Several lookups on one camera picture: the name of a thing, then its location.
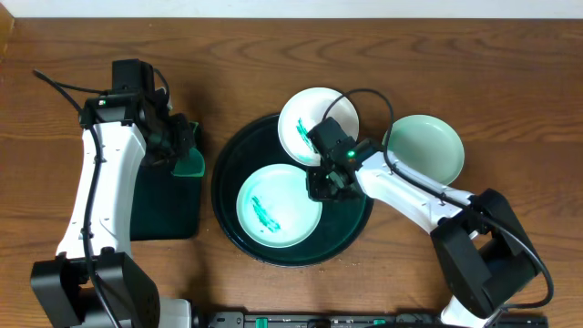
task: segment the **tabletop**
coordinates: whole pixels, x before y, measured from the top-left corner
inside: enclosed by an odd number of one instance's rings
[[[73,108],[35,79],[110,86],[111,62],[159,68],[175,110],[204,128],[208,173],[199,235],[132,243],[161,295],[205,311],[393,313],[440,311],[447,290],[427,234],[376,202],[363,233],[320,265],[255,261],[220,229],[210,204],[226,142],[308,87],[372,87],[397,118],[429,114],[465,148],[455,188],[502,192],[555,281],[534,313],[575,327],[583,307],[583,21],[18,19],[0,64],[0,325],[46,327],[30,288],[69,222],[82,163]],[[86,95],[75,94],[78,102]],[[361,135],[380,139],[383,103],[355,95]],[[513,301],[544,297],[537,277]]]

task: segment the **green smudge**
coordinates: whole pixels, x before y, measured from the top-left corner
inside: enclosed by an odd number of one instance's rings
[[[308,147],[314,152],[314,153],[318,153],[316,151],[316,148],[313,146],[312,141],[308,138],[308,130],[306,129],[306,127],[303,125],[302,123],[302,119],[300,118],[298,120],[298,125],[296,126],[296,128],[298,129],[298,133],[300,133],[300,136],[302,136],[303,142],[306,143],[306,145],[308,145]]]
[[[265,226],[265,228],[269,229],[271,232],[277,232],[281,229],[280,223],[271,218],[267,211],[261,206],[261,203],[256,196],[251,198],[251,202],[255,214],[257,214],[257,218],[259,218],[259,221]]]

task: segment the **white wall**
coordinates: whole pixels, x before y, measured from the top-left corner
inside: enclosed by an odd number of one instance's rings
[[[14,17],[583,18],[583,0],[0,0]]]

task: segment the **round black tray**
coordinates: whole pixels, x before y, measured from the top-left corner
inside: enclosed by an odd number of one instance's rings
[[[237,217],[237,196],[243,182],[257,169],[291,164],[306,169],[288,156],[277,133],[279,115],[260,118],[239,131],[219,155],[212,175],[212,207],[227,237],[251,257],[270,264],[296,267],[331,259],[361,233],[373,200],[324,202],[318,226],[304,241],[286,248],[271,248],[254,241]]]

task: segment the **wooden surface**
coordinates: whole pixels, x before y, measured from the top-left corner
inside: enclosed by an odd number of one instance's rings
[[[14,18],[6,8],[0,4],[0,63],[4,58],[4,53],[6,51],[6,47],[8,46],[8,37],[12,32],[12,26],[14,25]]]
[[[427,235],[377,203],[358,240],[321,265],[282,269],[228,241],[210,206],[213,164],[243,126],[307,87],[374,87],[397,117],[455,128],[465,167],[454,186],[504,193],[546,261],[555,300],[536,313],[580,326],[583,307],[583,21],[17,20],[0,69],[0,325],[48,326],[30,286],[34,261],[64,235],[81,170],[77,115],[46,84],[110,84],[111,61],[158,67],[174,107],[206,129],[200,235],[132,244],[162,295],[206,310],[383,313],[447,305]],[[75,95],[82,102],[84,95]],[[386,108],[354,97],[362,135],[380,138]],[[544,296],[542,277],[515,301]]]

